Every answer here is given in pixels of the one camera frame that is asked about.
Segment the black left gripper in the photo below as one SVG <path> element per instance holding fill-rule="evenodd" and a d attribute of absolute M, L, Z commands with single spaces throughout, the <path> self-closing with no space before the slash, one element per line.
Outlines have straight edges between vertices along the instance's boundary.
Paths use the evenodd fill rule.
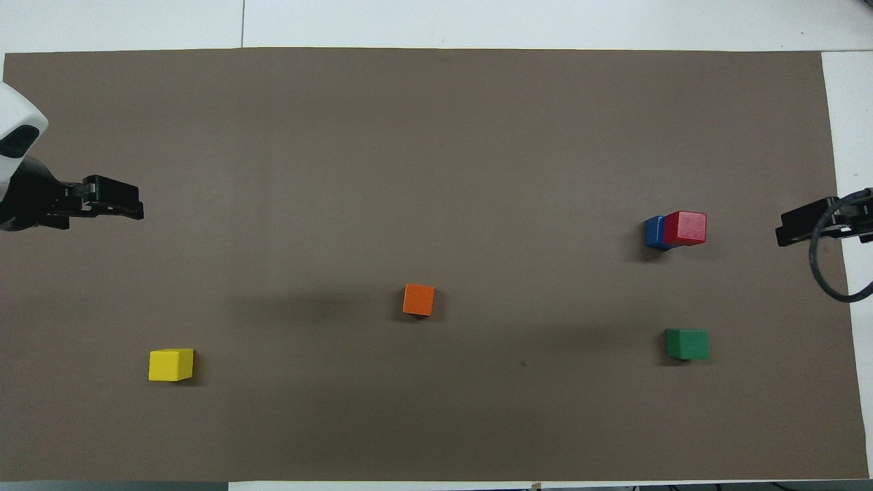
<path fill-rule="evenodd" d="M 83 184 L 82 199 L 77 189 Z M 57 180 L 46 165 L 35 158 L 24 158 L 10 177 L 2 198 L 2 231 L 22 232 L 36 226 L 67 230 L 73 217 L 121 215 L 129 220 L 145 217 L 138 187 L 96 175 L 85 177 L 83 184 Z"/>

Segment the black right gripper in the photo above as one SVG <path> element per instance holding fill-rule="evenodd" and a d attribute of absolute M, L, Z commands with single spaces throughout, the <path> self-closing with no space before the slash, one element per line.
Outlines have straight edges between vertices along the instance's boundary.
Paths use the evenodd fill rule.
<path fill-rule="evenodd" d="M 821 198 L 782 214 L 782 225 L 774 230 L 777 245 L 787 248 L 795 243 L 811 240 L 816 223 L 839 198 Z M 872 242 L 872 194 L 849 194 L 840 199 L 835 213 L 844 224 L 826 222 L 821 236 L 857 237 L 861 243 Z"/>

